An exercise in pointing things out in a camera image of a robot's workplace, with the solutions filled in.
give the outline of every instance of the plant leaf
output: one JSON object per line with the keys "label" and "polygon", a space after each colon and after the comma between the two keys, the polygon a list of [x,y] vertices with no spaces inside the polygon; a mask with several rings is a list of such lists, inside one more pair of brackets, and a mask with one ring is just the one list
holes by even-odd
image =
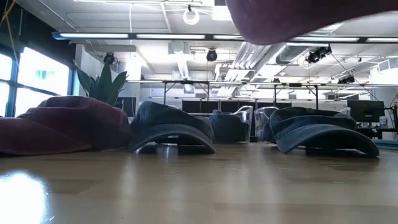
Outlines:
{"label": "plant leaf", "polygon": [[81,87],[83,87],[87,95],[87,93],[90,91],[90,76],[87,75],[87,73],[80,70],[79,68],[77,68],[77,77],[79,79]]}
{"label": "plant leaf", "polygon": [[101,77],[99,78],[98,81],[98,100],[101,100],[103,102],[106,102],[106,99],[108,98],[109,92],[112,89],[112,73],[111,73],[111,67],[108,65],[108,63],[105,63]]}
{"label": "plant leaf", "polygon": [[122,72],[114,79],[112,83],[111,91],[109,92],[108,98],[106,99],[107,104],[114,105],[119,96],[119,91],[126,83],[127,72]]}
{"label": "plant leaf", "polygon": [[99,95],[98,85],[96,84],[95,79],[93,77],[90,77],[90,92],[88,96],[98,100],[98,95]]}

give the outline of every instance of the desk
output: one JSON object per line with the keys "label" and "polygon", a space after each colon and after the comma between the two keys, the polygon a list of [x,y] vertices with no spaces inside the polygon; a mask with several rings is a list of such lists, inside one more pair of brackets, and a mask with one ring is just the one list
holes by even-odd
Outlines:
{"label": "desk", "polygon": [[369,137],[383,139],[383,132],[394,133],[397,130],[394,128],[356,128],[355,131]]}

